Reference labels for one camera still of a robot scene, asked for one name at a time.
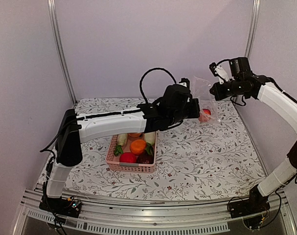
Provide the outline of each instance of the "plastic bag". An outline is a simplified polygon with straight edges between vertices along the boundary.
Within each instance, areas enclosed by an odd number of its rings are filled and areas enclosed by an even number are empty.
[[[214,96],[210,94],[209,89],[211,83],[207,80],[195,77],[190,81],[190,89],[194,98],[198,98],[200,106],[201,123],[213,123],[219,124],[218,118],[218,104],[214,99]]]

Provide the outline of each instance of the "dark purple vegetable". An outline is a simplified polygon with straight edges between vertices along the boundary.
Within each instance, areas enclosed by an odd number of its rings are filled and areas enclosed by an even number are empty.
[[[154,156],[149,155],[145,151],[141,155],[138,156],[137,163],[139,163],[139,164],[153,164],[154,163]]]

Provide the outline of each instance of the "robotic arm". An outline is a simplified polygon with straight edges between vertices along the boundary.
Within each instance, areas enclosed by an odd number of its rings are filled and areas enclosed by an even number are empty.
[[[153,103],[147,101],[131,109],[79,115],[74,109],[67,110],[57,134],[57,157],[46,167],[47,181],[40,208],[52,213],[79,216],[80,203],[69,205],[61,194],[70,171],[82,161],[81,143],[122,133],[168,130],[180,125],[186,118],[198,118],[199,113],[198,99],[192,97],[186,78],[182,78],[179,84],[168,86],[164,95]]]
[[[218,64],[212,63],[209,68],[219,82],[210,89],[216,100],[230,96],[243,95],[253,97],[267,104],[284,118],[297,134],[297,101],[285,93],[270,77],[255,75],[246,57],[228,61],[234,79]],[[287,154],[287,158],[261,183],[250,190],[247,200],[230,203],[231,217],[240,217],[268,210],[268,196],[283,185],[288,184],[297,174],[297,141]]]

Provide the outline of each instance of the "floral tablecloth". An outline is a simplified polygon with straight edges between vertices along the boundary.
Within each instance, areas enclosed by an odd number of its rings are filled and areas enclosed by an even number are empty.
[[[133,107],[142,99],[82,99],[77,113]],[[265,176],[247,131],[232,103],[218,102],[220,124],[185,120],[160,132],[155,172],[111,171],[105,162],[111,137],[81,144],[83,160],[65,189],[141,200],[212,200],[246,195]],[[45,172],[38,180],[42,184]]]

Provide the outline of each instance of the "pink basket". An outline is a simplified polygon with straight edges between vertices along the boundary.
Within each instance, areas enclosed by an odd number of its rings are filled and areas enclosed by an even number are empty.
[[[119,162],[120,156],[115,156],[114,155],[114,150],[117,145],[117,136],[113,136],[110,147],[107,153],[106,157],[106,163],[109,165],[109,168],[111,170],[120,170],[120,171],[128,171],[128,172],[141,172],[141,173],[153,173],[154,172],[154,167],[155,167],[155,162],[156,162],[156,153],[157,153],[157,137],[158,132],[156,132],[156,139],[155,139],[155,145],[154,145],[154,162],[153,164],[138,164],[138,163],[121,163]],[[130,146],[130,142],[132,141],[128,137],[128,142],[127,145]]]

